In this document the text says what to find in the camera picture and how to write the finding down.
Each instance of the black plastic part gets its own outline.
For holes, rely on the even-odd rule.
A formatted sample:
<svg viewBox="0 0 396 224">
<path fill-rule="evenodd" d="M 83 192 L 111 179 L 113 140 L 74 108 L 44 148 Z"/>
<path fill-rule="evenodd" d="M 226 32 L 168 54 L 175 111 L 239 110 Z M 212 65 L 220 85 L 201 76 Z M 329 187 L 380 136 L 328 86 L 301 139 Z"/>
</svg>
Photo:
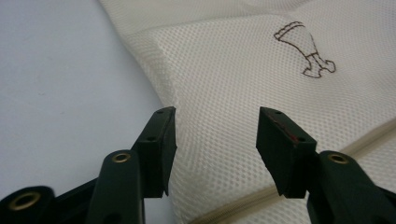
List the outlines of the black plastic part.
<svg viewBox="0 0 396 224">
<path fill-rule="evenodd" d="M 87 224 L 144 223 L 139 156 L 120 150 L 109 154 L 96 181 Z"/>
<path fill-rule="evenodd" d="M 396 208 L 396 194 L 387 189 L 382 189 L 382 188 L 379 189 L 388 198 L 389 202 L 393 205 L 393 207 Z"/>
<path fill-rule="evenodd" d="M 168 195 L 177 149 L 175 113 L 174 107 L 156 111 L 132 147 L 139 154 L 145 198 L 161 198 L 164 191 Z"/>
<path fill-rule="evenodd" d="M 396 208 L 385 191 L 381 191 L 351 157 L 333 151 L 321 152 L 317 180 L 322 192 L 310 192 L 308 200 L 312 223 L 396 223 Z"/>
<path fill-rule="evenodd" d="M 0 202 L 1 223 L 41 224 L 54 223 L 54 194 L 47 187 L 20 189 Z"/>
<path fill-rule="evenodd" d="M 279 195 L 305 196 L 306 165 L 318 154 L 317 141 L 284 113 L 260 108 L 256 148 L 273 177 Z"/>
<path fill-rule="evenodd" d="M 56 198 L 59 224 L 82 224 L 85 222 L 96 179 L 85 183 Z"/>
</svg>

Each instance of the white fabric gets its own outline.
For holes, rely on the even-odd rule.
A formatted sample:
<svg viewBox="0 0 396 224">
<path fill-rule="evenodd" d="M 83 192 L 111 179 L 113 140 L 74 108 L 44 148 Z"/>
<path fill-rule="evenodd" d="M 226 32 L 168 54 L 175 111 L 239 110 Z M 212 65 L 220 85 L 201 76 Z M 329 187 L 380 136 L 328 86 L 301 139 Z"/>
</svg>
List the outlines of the white fabric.
<svg viewBox="0 0 396 224">
<path fill-rule="evenodd" d="M 396 118 L 392 0 L 101 1 L 163 104 L 177 108 L 180 223 L 273 184 L 255 148 L 260 106 L 285 112 L 318 151 Z M 306 222 L 292 204 L 276 204 L 284 212 L 271 223 L 296 213 Z"/>
<path fill-rule="evenodd" d="M 358 160 L 361 168 L 381 188 L 396 192 L 396 138 L 383 142 L 378 148 Z M 306 200 L 282 202 L 243 217 L 235 224 L 310 223 L 306 212 Z"/>
</svg>

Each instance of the white background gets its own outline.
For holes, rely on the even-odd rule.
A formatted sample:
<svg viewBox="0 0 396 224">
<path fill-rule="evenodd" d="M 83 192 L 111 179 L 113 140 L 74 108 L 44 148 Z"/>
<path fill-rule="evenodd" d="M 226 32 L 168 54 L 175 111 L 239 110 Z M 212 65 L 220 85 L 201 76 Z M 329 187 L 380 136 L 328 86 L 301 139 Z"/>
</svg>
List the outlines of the white background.
<svg viewBox="0 0 396 224">
<path fill-rule="evenodd" d="M 0 1 L 0 198 L 98 176 L 162 107 L 98 1 Z M 147 223 L 174 223 L 168 198 Z"/>
</svg>

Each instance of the printed drawing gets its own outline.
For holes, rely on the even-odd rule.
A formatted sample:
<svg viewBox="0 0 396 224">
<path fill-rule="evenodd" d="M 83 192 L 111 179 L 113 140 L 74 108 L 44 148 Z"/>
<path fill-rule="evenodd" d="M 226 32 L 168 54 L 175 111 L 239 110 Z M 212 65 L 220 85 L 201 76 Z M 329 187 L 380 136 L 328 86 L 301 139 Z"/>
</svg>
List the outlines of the printed drawing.
<svg viewBox="0 0 396 224">
<path fill-rule="evenodd" d="M 335 72 L 335 63 L 320 58 L 314 38 L 309 34 L 302 22 L 294 21 L 280 29 L 274 34 L 276 40 L 289 44 L 299 50 L 309 66 L 305 68 L 303 74 L 308 77 L 319 78 L 324 70 L 330 73 Z"/>
</svg>

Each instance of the chicken leg drawing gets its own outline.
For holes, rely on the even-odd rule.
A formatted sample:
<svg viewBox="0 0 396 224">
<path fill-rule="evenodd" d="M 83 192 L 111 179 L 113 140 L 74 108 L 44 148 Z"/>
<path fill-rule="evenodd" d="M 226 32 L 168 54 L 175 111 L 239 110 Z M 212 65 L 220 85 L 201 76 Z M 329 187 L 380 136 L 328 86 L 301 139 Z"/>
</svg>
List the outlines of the chicken leg drawing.
<svg viewBox="0 0 396 224">
<path fill-rule="evenodd" d="M 319 78 L 322 76 L 323 70 L 330 73 L 335 72 L 335 63 L 320 58 L 314 39 L 300 21 L 294 21 L 280 29 L 274 38 L 280 42 L 292 45 L 297 48 L 306 60 L 309 66 L 305 68 L 303 74 L 308 77 Z"/>
</svg>

